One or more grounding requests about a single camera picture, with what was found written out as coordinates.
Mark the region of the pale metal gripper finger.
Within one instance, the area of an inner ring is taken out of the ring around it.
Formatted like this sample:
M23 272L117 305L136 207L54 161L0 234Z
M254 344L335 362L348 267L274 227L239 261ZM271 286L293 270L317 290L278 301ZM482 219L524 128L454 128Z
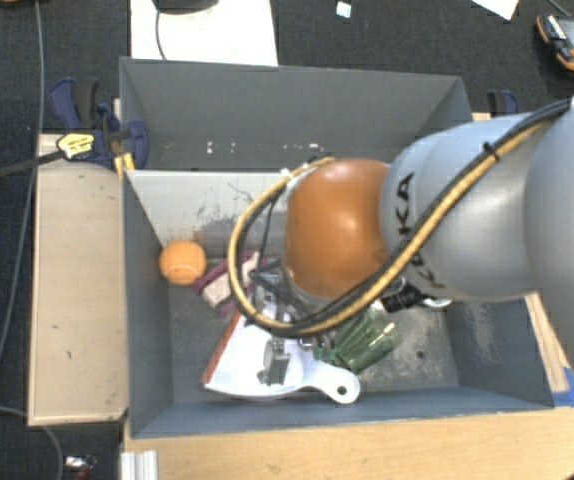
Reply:
M273 357L273 383L283 385L291 355L289 353L278 353Z
M261 384L273 384L276 382L275 355L275 342L268 340L263 352L263 368L257 372L257 377Z

